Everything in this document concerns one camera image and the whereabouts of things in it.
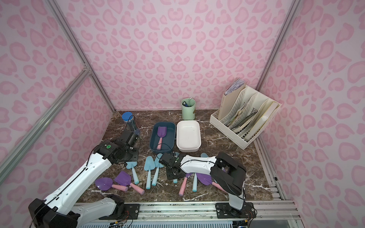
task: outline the folder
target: folder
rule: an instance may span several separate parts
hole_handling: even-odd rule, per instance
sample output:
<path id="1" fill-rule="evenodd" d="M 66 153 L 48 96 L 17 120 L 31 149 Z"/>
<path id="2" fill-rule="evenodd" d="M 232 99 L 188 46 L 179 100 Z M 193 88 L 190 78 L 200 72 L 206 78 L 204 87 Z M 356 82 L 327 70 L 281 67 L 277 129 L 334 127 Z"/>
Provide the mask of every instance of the folder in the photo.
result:
<path id="1" fill-rule="evenodd" d="M 221 120 L 223 117 L 227 116 L 230 110 L 232 109 L 234 103 L 237 100 L 239 93 L 246 87 L 246 83 L 240 86 L 238 89 L 233 92 L 225 95 L 223 93 L 222 102 L 219 108 L 218 120 Z"/>

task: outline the blue handle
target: blue handle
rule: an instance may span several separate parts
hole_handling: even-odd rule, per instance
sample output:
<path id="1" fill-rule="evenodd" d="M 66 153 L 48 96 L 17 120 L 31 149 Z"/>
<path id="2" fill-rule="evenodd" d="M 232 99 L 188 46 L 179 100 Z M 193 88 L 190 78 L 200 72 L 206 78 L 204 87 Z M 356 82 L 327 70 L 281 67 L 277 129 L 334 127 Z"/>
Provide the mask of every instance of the blue handle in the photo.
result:
<path id="1" fill-rule="evenodd" d="M 196 173 L 194 173 L 193 192 L 196 192 L 197 188 L 198 188 L 198 177 L 196 176 Z"/>
<path id="2" fill-rule="evenodd" d="M 150 189 L 150 188 L 151 188 L 151 170 L 148 170 L 146 189 Z"/>
<path id="3" fill-rule="evenodd" d="M 157 178 L 158 178 L 158 171 L 160 170 L 159 167 L 156 168 L 156 172 L 155 172 L 155 176 L 153 176 L 153 181 L 152 181 L 152 185 L 156 186 L 157 185 Z"/>
<path id="4" fill-rule="evenodd" d="M 132 167 L 132 174 L 133 174 L 133 180 L 134 180 L 134 184 L 137 185 L 139 184 L 139 179 L 136 173 L 136 170 L 134 169 L 134 167 Z"/>

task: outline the vent grille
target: vent grille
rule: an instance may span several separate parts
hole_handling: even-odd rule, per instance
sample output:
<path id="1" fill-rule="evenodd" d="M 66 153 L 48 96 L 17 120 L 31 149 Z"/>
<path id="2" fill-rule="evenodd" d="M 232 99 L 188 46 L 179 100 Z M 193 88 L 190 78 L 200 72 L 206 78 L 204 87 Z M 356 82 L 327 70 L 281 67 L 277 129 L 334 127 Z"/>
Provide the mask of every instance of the vent grille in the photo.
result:
<path id="1" fill-rule="evenodd" d="M 110 222 L 87 223 L 80 228 L 109 228 Z M 127 228 L 130 222 L 127 222 L 122 228 Z M 233 228 L 232 222 L 218 221 L 180 221 L 180 222 L 133 222 L 130 228 Z"/>

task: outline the green container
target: green container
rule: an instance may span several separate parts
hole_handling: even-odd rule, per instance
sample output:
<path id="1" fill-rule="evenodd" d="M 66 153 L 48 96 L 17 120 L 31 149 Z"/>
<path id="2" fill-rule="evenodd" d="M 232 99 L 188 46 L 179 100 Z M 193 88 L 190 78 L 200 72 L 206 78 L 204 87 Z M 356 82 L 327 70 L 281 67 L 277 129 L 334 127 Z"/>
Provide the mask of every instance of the green container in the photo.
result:
<path id="1" fill-rule="evenodd" d="M 190 107 L 185 107 L 183 102 L 186 102 Z M 182 119 L 183 120 L 194 120 L 195 119 L 195 100 L 193 98 L 185 98 L 181 100 L 182 108 Z"/>

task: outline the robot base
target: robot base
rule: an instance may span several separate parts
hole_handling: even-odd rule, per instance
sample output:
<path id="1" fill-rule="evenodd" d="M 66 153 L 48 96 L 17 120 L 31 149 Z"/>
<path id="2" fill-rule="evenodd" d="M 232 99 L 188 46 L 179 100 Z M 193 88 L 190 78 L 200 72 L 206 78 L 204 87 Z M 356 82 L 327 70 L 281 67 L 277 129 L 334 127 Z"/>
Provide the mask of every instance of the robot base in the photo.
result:
<path id="1" fill-rule="evenodd" d="M 219 219 L 254 219 L 256 210 L 251 202 L 244 202 L 241 210 L 232 208 L 229 203 L 216 203 L 217 218 Z"/>

